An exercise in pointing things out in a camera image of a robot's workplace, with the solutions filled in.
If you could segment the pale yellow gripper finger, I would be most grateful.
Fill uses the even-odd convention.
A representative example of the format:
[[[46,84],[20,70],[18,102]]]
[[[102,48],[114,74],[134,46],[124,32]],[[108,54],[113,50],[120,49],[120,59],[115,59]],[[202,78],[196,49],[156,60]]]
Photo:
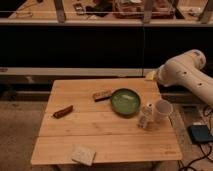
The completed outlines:
[[[145,79],[148,81],[153,81],[156,79],[156,72],[155,71],[150,71],[146,76]]]

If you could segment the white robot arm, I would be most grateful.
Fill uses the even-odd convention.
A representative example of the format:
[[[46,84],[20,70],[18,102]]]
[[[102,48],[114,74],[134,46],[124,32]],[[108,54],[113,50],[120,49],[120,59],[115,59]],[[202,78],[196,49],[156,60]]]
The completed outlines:
[[[147,81],[157,81],[164,87],[180,85],[213,108],[213,78],[204,74],[205,55],[197,49],[168,59],[159,68],[148,72]]]

